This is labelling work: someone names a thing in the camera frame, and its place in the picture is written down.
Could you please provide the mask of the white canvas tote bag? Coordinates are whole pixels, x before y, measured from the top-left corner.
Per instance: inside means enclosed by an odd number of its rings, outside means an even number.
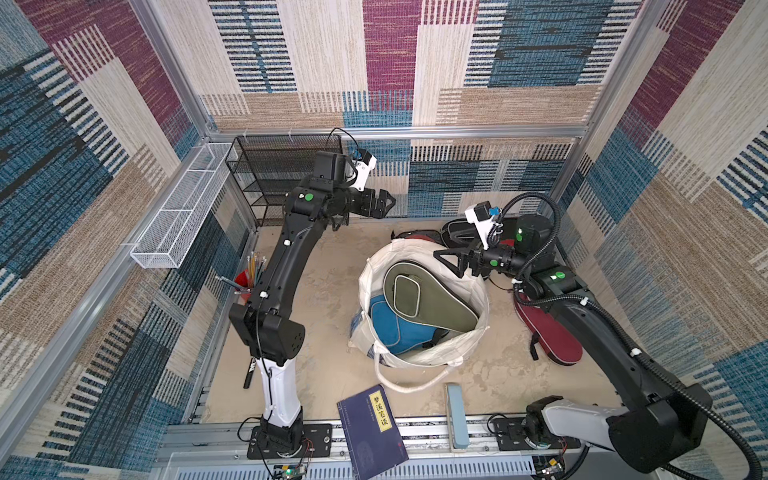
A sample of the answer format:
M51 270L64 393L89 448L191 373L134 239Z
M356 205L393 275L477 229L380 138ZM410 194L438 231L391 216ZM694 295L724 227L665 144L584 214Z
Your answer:
M402 394L429 389L465 363L490 327L484 281L456 274L437 243L395 239L367 259L358 279L359 310L349 344L373 361L380 384ZM382 369L442 371L423 384L399 385Z

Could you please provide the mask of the black paddle cover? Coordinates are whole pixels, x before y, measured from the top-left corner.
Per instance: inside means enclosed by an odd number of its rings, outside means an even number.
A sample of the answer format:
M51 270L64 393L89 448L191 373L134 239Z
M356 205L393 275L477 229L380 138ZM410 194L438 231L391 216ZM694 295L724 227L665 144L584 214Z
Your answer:
M440 236L443 244L448 248L468 247L479 239L476 227L462 219L446 222L440 229Z

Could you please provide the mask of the olive green paddle cover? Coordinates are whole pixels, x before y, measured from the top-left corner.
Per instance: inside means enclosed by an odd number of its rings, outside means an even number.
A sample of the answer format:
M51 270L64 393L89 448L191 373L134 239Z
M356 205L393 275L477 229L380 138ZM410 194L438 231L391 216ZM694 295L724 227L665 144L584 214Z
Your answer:
M392 265L384 276L383 293L389 307L412 323L463 334L479 322L468 303L417 263Z

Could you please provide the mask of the blue paddle cover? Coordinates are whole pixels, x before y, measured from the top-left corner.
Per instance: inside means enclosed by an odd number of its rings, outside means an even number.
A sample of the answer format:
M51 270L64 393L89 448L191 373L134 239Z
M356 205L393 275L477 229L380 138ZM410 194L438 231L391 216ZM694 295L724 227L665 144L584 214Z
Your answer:
M448 334L446 329L412 323L398 316L384 295L372 298L369 314L378 338L395 355L430 349Z

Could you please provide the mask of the maroon paddle cover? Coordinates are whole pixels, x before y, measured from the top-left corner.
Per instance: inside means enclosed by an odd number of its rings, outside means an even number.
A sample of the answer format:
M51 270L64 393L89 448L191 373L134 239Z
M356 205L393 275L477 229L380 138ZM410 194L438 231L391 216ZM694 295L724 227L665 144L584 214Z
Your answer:
M514 301L514 305L518 316L531 333L531 358L538 361L539 353L542 352L552 362L561 366L579 363L584 352L579 341L548 312L540 307L523 305L523 300L528 298L522 295L521 300Z

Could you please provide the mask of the red ping pong paddle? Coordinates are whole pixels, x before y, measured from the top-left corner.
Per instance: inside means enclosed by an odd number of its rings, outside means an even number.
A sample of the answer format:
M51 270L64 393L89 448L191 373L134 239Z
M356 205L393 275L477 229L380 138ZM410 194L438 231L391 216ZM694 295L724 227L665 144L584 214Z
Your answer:
M444 244L441 233L438 230L409 230L409 231L403 231L399 233L392 231L390 238L392 240L417 239L417 240L430 241L439 245Z

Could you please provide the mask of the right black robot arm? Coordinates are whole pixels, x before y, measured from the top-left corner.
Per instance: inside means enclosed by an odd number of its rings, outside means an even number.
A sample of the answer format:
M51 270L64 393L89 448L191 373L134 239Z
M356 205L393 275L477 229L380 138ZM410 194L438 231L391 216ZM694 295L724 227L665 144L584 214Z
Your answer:
M672 461L698 448L708 424L718 422L712 399L658 364L596 301L587 284L555 258L561 221L523 215L511 246L502 244L497 216L474 221L479 237L466 247L438 250L435 258L457 277L492 271L510 276L516 304L550 315L585 348L620 397L618 410L542 398L526 409L532 443L576 438L619 455L631 468L682 472Z

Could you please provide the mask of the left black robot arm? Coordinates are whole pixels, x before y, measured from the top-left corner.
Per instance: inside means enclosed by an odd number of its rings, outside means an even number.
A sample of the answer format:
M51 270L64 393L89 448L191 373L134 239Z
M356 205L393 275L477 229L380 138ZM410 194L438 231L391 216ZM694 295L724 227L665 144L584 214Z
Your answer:
M313 172L286 195L281 234L249 301L230 310L230 322L262 376L266 406L261 424L268 430L282 433L301 423L295 358L306 329L291 313L315 245L328 226L337 230L352 214L381 219L395 205L388 191L366 186L376 164L364 149L352 155L317 152Z

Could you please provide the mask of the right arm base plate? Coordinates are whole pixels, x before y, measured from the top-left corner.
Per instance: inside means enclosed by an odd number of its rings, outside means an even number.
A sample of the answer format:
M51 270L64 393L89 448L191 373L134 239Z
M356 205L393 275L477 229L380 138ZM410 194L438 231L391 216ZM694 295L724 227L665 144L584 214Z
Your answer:
M581 448L580 440L556 436L542 422L523 416L491 415L486 427L496 438L501 451L558 450L576 451Z

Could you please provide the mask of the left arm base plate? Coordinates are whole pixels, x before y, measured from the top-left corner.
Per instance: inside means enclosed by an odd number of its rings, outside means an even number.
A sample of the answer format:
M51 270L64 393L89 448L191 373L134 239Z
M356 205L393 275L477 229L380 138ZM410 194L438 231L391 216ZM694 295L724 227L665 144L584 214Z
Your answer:
M333 425L306 424L301 427L276 427L266 424L253 428L246 456L249 460L326 458L330 456Z

